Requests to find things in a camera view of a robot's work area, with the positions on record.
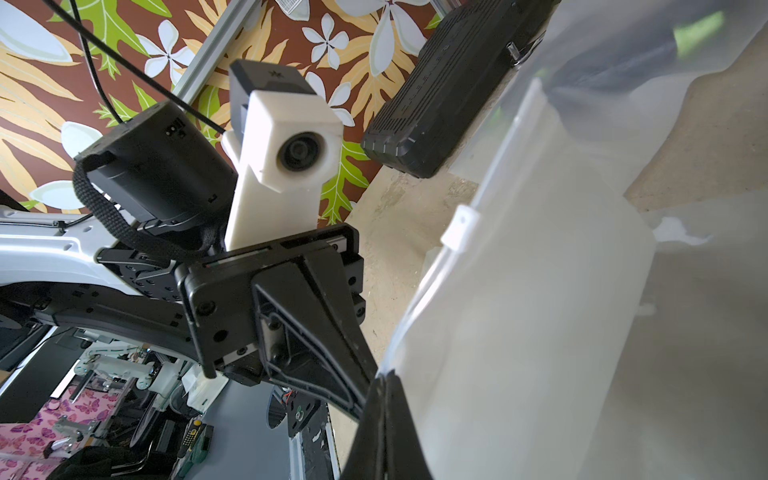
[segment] translucent plastic bag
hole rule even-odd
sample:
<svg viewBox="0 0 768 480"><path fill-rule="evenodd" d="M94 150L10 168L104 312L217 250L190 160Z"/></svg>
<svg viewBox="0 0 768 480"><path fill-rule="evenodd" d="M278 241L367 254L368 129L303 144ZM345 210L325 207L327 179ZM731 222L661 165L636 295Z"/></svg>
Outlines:
<svg viewBox="0 0 768 480"><path fill-rule="evenodd" d="M729 66L767 18L746 0L558 7L451 167L484 180L381 365L402 378L436 479L577 478L660 225L621 195L692 80ZM583 478L611 478L592 475L606 472L595 448Z"/></svg>

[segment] black cable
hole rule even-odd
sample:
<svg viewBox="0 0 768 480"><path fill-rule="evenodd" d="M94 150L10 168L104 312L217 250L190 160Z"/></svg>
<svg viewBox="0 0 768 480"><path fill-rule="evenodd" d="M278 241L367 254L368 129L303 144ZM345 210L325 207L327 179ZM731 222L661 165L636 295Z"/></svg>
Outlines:
<svg viewBox="0 0 768 480"><path fill-rule="evenodd" d="M64 10L62 7L56 4L55 0L42 0L56 15L60 16L65 22L67 22L72 28L74 28L80 35L83 35L86 37L86 39L99 47L102 52L104 52L106 55L109 55L112 57L117 63L120 65L123 65L126 67L132 74L139 77L141 80L145 81L149 86L154 88L155 90L159 91L161 94L165 95L166 97L170 98L176 105L182 107L184 110L190 112L195 118L203 122L204 124L208 125L209 127L213 128L217 133L223 134L224 129L213 122L211 119L206 117L205 115L201 114L199 111L192 108L187 102L184 100L181 100L179 97L174 95L171 91L167 90L163 85L157 83L152 78L149 78L147 75L144 74L139 68L137 68L135 65L130 63L128 60L123 58L119 53L117 53L115 50L112 50L109 48L108 45L106 45L104 42L99 40L99 38L92 34L89 30L87 30L83 25L80 24L77 20L72 18L71 15L67 13L66 10Z"/></svg>
<svg viewBox="0 0 768 480"><path fill-rule="evenodd" d="M49 341L50 339L54 339L54 338L56 338L57 336L62 336L62 335L64 335L65 333L67 333L67 332L71 331L72 329L74 329L74 327L73 327L73 326L69 327L68 329L66 329L66 330L65 330L65 331L63 331L63 332L54 333L53 335L49 336L47 339L43 339L43 340L41 340L41 341L40 341L40 343L38 343L38 344L35 346L35 348L34 348L34 349L32 349L32 351L31 351L30 353L28 353L28 354L27 354L27 356L25 356L24 358L27 358L27 357L29 357L29 356L30 356L32 353L35 353L36 351L38 351L38 349L40 349L40 347L42 347L43 345L45 345L45 343L46 343L47 341ZM14 368L13 370L11 370L11 371L10 371L10 372L8 372L8 373L13 373L13 372L15 372L16 370L19 370L19 369L23 368L23 367L24 367L24 366L26 366L26 365L27 365L27 364L25 363L24 365L20 365L20 366L17 366L16 368Z"/></svg>
<svg viewBox="0 0 768 480"><path fill-rule="evenodd" d="M74 19L77 20L80 25L83 25L83 21L80 19L80 12L78 12L78 3L75 0L69 0L69 5L72 7ZM104 89L101 87L101 82L99 81L98 73L96 72L96 66L94 65L94 59L91 57L91 48L88 47L88 40L86 40L83 34L80 32L78 32L78 36L80 37L80 45L82 45L83 53L85 54L85 63L88 65L88 71L91 72L91 80L94 82L96 91L101 96L101 100L104 101L104 104L107 106L107 110L109 110L109 113L112 114L112 117L115 119L115 121L119 124L123 123L123 119L120 118L118 111L114 109L112 102L109 101L107 94L104 93Z"/></svg>
<svg viewBox="0 0 768 480"><path fill-rule="evenodd" d="M87 219L93 217L94 214L85 214L77 220L73 220L69 223L64 223L61 220L53 223L22 223L22 222L0 222L0 225L19 225L21 227L46 227L46 228L58 228L59 230L66 231L69 227L73 227L78 223L83 223Z"/></svg>

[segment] green leaf pattern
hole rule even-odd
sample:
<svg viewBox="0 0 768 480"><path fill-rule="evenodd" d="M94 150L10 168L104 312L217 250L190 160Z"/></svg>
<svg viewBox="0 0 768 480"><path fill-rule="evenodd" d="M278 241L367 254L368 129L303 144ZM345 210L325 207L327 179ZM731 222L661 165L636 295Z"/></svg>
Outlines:
<svg viewBox="0 0 768 480"><path fill-rule="evenodd" d="M170 17L168 7L161 0L134 0L134 3L150 12ZM72 15L72 6L69 0L64 0L61 7ZM86 0L86 2L78 4L78 12L80 12L82 20L88 20L93 24L94 35L113 50L117 51L118 42L122 41L135 51L149 56L133 29L118 15L118 0ZM61 17L54 15L51 22L61 22ZM99 70L107 70L113 79L114 74L120 74L115 61L98 48L91 46L91 53L93 55L101 54L101 68Z"/></svg>
<svg viewBox="0 0 768 480"><path fill-rule="evenodd" d="M206 85L205 88L203 88L203 91L200 93L199 99L200 100L198 101L197 109L201 114L208 118L213 117L213 115L221 108L218 87L214 87L213 85ZM200 131L203 132L203 136L206 138L206 140L208 140L211 145L216 147L216 144L221 141L221 139L217 137L217 132L208 125L201 124L199 121L197 121L197 126L200 128Z"/></svg>
<svg viewBox="0 0 768 480"><path fill-rule="evenodd" d="M432 17L432 20L429 21L425 27L425 30L432 30L433 28L437 28L437 26L440 25L440 22L442 22L442 17L439 13L435 13L435 16Z"/></svg>
<svg viewBox="0 0 768 480"><path fill-rule="evenodd" d="M328 200L328 207L320 218L328 220L329 225L341 221L339 208L344 207L347 211L352 211L352 203L344 194L344 185L350 182L357 187L367 188L369 183L360 169L349 161L351 157L357 161L369 160L366 152L362 150L360 144L351 141L342 142L341 158L339 159L339 173L323 185L323 191L320 194L320 200Z"/></svg>
<svg viewBox="0 0 768 480"><path fill-rule="evenodd" d="M139 105L141 106L141 111L147 110L149 107L157 103L157 100L150 97L149 94L144 91L143 88L136 85L136 82L133 82L134 84L134 91L136 92L136 96L139 99Z"/></svg>
<svg viewBox="0 0 768 480"><path fill-rule="evenodd" d="M131 0L136 5L146 8L152 13L156 13L165 18L170 18L170 10L165 6L163 0Z"/></svg>
<svg viewBox="0 0 768 480"><path fill-rule="evenodd" d="M29 200L29 201L25 201L25 202L19 202L19 204L22 207L26 208L27 210L32 210L33 208L35 208L35 205L37 205L39 203L40 202L38 202L37 200Z"/></svg>
<svg viewBox="0 0 768 480"><path fill-rule="evenodd" d="M157 100L150 97L149 94L144 91L142 87L139 87L136 85L136 82L134 82L134 91L136 92L136 96L139 100L139 105L141 106L141 111L147 110L149 107L157 103ZM112 100L112 106L114 107L114 110L120 115L120 119L122 121L130 120L131 118L135 117L139 114L139 112L131 110L126 104L119 101L117 98L113 97L112 95L109 96ZM109 118L109 123L107 124L107 127L114 127L117 125L117 121L112 117L112 114L107 110L107 108L103 104L99 104L101 108L98 110L94 110L95 114L99 115L99 118Z"/></svg>

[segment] screw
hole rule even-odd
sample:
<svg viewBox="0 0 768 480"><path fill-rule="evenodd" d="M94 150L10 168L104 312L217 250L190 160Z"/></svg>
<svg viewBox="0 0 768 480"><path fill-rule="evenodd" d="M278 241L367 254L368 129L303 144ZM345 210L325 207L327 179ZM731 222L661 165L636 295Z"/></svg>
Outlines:
<svg viewBox="0 0 768 480"><path fill-rule="evenodd" d="M197 307L197 315L200 316L209 316L211 313L216 310L216 303L214 302L202 302Z"/></svg>
<svg viewBox="0 0 768 480"><path fill-rule="evenodd" d="M280 321L271 316L269 319L269 323L266 325L270 330L278 330L280 329Z"/></svg>
<svg viewBox="0 0 768 480"><path fill-rule="evenodd" d="M270 358L272 363L279 363L284 357L283 347L275 345L272 347L272 357Z"/></svg>
<svg viewBox="0 0 768 480"><path fill-rule="evenodd" d="M45 298L45 299L41 300L37 305L35 305L35 308L37 310L45 310L46 308L48 308L48 305L50 305L50 304L51 304L51 299L50 298Z"/></svg>

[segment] floral wallpaper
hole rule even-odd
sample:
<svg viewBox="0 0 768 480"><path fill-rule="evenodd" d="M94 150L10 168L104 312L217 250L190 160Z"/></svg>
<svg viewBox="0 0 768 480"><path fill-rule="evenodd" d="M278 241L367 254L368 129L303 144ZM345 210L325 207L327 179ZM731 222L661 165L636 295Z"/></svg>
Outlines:
<svg viewBox="0 0 768 480"><path fill-rule="evenodd" d="M61 397L69 398L74 389L74 385L70 386ZM58 419L66 415L72 422L101 422L110 417L119 398L119 392L85 390L72 404L68 400L49 402L29 423L0 423L0 454L22 455L29 459L23 462L0 458L0 480L43 480L56 468L56 464L33 460L43 458L43 450L49 442L64 438L53 430Z"/></svg>
<svg viewBox="0 0 768 480"><path fill-rule="evenodd" d="M274 0L257 1L261 8L195 105L229 127L227 68L233 59L296 66L345 125L339 171L323 188L319 209L321 225L342 221L380 168L362 152L362 133L413 70L439 17L429 0L303 0L290 16ZM61 6L71 12L69 0ZM99 38L170 88L227 0L80 0L78 7ZM161 99L91 50L121 118ZM30 210L79 213L72 157L117 122L93 88L78 36L42 2L0 0L0 73L0 189ZM218 145L218 135L196 123Z"/></svg>

